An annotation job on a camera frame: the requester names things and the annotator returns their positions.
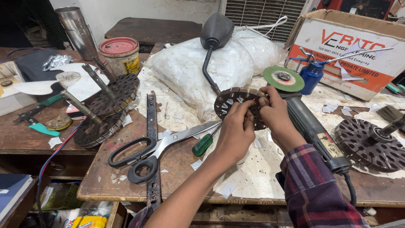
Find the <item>red lid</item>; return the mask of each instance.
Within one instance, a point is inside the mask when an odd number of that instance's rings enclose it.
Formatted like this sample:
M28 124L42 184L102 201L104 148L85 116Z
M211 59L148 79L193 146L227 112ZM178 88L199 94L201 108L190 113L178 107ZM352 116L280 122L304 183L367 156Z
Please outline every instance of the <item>red lid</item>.
M138 41L128 37L116 37L102 42L98 49L108 55L119 55L131 52L138 47Z

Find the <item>plaid shirt sleeve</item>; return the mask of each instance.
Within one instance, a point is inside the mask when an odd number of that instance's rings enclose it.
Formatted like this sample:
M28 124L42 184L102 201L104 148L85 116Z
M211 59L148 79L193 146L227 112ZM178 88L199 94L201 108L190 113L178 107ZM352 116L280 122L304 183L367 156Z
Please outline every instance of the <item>plaid shirt sleeve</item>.
M280 168L294 227L369 227L359 212L343 199L336 179L312 145L292 149Z

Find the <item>shirt cuff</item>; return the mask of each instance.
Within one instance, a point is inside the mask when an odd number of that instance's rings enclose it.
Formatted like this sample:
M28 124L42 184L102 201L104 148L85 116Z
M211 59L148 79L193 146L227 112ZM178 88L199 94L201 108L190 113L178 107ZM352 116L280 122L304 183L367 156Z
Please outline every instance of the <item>shirt cuff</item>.
M295 193L336 181L311 144L304 144L289 151L284 156L280 168L286 178L286 199Z

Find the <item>person's left hand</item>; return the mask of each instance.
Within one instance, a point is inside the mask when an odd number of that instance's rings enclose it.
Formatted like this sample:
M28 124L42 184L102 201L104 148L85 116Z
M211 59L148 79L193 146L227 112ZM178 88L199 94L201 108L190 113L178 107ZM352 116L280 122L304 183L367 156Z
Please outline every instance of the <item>person's left hand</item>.
M228 165L240 161L256 137L253 129L254 117L248 109L254 104L255 101L235 102L224 118L214 152L230 162Z

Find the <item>hand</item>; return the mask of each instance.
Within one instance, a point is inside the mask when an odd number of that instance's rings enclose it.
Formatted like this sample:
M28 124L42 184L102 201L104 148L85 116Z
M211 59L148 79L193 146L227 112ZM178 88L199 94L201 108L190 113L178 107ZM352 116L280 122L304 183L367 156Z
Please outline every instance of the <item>hand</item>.
M297 146L306 144L302 135L295 129L288 117L287 102L281 99L274 86L259 89L269 96L260 98L260 117L271 130L271 137L284 154Z
M235 102L224 118L214 153L221 155L229 166L246 155L247 149L256 138L253 129L254 117L248 109L254 104L255 101L245 101L242 104Z

